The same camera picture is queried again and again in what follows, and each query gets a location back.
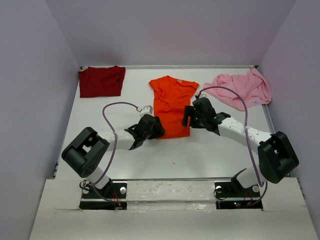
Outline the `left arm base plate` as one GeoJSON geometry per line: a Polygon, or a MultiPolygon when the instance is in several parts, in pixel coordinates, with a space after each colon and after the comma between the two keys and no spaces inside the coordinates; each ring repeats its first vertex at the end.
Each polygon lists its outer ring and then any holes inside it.
{"type": "Polygon", "coordinates": [[[87,180],[79,183],[81,198],[79,208],[81,210],[126,210],[127,209],[127,185],[126,181],[114,181],[108,192],[97,191],[87,180]]]}

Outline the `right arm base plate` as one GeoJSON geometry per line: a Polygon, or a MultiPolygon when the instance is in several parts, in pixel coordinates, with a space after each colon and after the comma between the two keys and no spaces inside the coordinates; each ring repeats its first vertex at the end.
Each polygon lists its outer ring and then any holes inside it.
{"type": "Polygon", "coordinates": [[[213,195],[217,200],[217,210],[263,209],[260,189],[257,185],[233,188],[230,181],[214,183],[213,195]]]}

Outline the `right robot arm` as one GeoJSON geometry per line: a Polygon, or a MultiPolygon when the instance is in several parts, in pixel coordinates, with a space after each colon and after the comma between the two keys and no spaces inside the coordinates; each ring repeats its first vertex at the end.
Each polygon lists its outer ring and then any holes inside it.
{"type": "Polygon", "coordinates": [[[252,161],[252,167],[232,177],[230,190],[235,196],[242,196],[254,185],[279,183],[300,163],[285,133],[260,131],[225,112],[217,113],[206,97],[185,106],[182,126],[205,129],[247,147],[250,154],[257,154],[258,163],[252,161]]]}

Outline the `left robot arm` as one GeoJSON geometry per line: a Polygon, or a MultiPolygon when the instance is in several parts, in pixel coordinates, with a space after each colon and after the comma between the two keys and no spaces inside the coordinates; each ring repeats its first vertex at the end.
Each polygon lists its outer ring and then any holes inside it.
{"type": "Polygon", "coordinates": [[[158,116],[144,114],[137,124],[117,133],[99,134],[92,127],[84,128],[62,151],[61,158],[82,179],[87,179],[97,196],[104,198],[112,190],[113,181],[99,167],[106,152],[115,156],[116,150],[135,150],[146,140],[164,136],[165,129],[158,116]]]}

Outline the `orange t-shirt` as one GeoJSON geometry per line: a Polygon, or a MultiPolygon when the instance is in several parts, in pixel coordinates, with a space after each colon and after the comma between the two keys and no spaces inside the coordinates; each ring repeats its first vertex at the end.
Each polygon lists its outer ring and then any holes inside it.
{"type": "Polygon", "coordinates": [[[154,93],[154,115],[160,118],[165,130],[161,139],[189,137],[190,128],[182,126],[184,110],[190,105],[199,84],[167,75],[151,80],[149,85],[154,93]]]}

